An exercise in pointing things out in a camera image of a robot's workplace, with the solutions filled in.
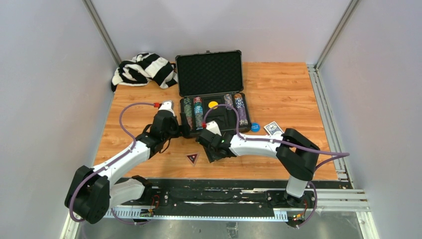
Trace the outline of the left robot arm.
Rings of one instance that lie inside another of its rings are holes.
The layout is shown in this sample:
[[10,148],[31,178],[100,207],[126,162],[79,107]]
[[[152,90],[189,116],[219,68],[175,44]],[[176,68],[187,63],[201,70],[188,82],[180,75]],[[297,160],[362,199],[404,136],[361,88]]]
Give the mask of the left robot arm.
[[126,149],[95,167],[81,166],[75,172],[65,206],[75,222],[95,224],[106,213],[122,203],[135,200],[146,206],[152,201],[152,183],[136,175],[119,182],[128,171],[166,150],[164,146],[173,138],[187,136],[190,124],[184,113],[178,122],[171,110],[159,110],[153,122],[133,138]]

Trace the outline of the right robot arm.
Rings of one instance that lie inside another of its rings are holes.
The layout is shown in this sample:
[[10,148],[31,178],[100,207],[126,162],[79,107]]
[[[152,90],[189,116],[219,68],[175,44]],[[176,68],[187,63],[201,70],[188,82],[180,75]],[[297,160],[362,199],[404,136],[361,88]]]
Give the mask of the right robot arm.
[[289,173],[284,194],[292,208],[303,203],[305,188],[313,179],[320,148],[293,128],[282,135],[247,135],[230,132],[215,133],[203,129],[196,142],[202,145],[211,161],[237,156],[266,156],[278,159]]

